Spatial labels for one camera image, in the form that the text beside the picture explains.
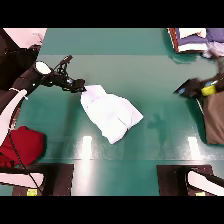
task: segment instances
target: green table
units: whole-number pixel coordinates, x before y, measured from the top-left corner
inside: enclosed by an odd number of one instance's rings
[[[75,163],[73,195],[158,195],[157,164],[211,164],[224,178],[224,148],[204,143],[197,103],[172,94],[188,78],[216,74],[213,62],[176,55],[164,28],[48,29],[38,59],[54,67],[68,54],[72,78],[102,85],[144,115],[110,145],[85,114],[80,94],[40,86],[29,96],[17,127],[47,135],[40,162]],[[92,137],[88,158],[85,136]]]

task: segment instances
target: dark red fabric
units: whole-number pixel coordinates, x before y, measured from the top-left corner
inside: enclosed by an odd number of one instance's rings
[[[11,131],[13,143],[25,166],[30,165],[41,156],[44,148],[44,134],[34,130],[29,130],[25,126]],[[19,164],[19,160],[10,142],[6,137],[0,147],[0,166],[13,167]]]

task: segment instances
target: white circle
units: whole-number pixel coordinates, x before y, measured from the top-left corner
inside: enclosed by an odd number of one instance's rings
[[[51,73],[50,68],[48,67],[47,64],[45,64],[42,61],[37,61],[36,62],[36,69],[38,72],[40,72],[41,74],[47,75],[49,73]]]

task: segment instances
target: wire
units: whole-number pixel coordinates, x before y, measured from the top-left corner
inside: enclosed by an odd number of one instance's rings
[[[13,150],[15,151],[16,156],[17,156],[17,158],[18,158],[20,164],[23,166],[23,168],[24,168],[24,170],[26,171],[26,173],[27,173],[27,174],[30,176],[30,178],[33,180],[33,182],[34,182],[34,184],[36,185],[37,189],[38,189],[38,190],[40,191],[40,193],[43,195],[43,191],[39,188],[37,182],[34,180],[34,178],[32,177],[32,175],[30,174],[30,172],[29,172],[29,171],[26,169],[26,167],[24,166],[24,164],[23,164],[23,162],[22,162],[22,160],[21,160],[21,158],[20,158],[20,155],[19,155],[19,153],[18,153],[18,151],[17,151],[17,149],[16,149],[16,147],[15,147],[15,145],[14,145],[14,142],[13,142],[13,140],[12,140],[11,131],[9,132],[9,139],[10,139],[12,148],[13,148]]]

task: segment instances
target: yellow label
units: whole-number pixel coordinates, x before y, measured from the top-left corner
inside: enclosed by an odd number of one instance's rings
[[[209,95],[215,94],[216,93],[215,86],[214,85],[206,86],[201,90],[201,92],[203,96],[209,96]]]
[[[206,196],[205,192],[198,192],[198,193],[195,193],[195,194],[196,194],[196,196]]]
[[[37,189],[28,189],[27,196],[37,196]]]

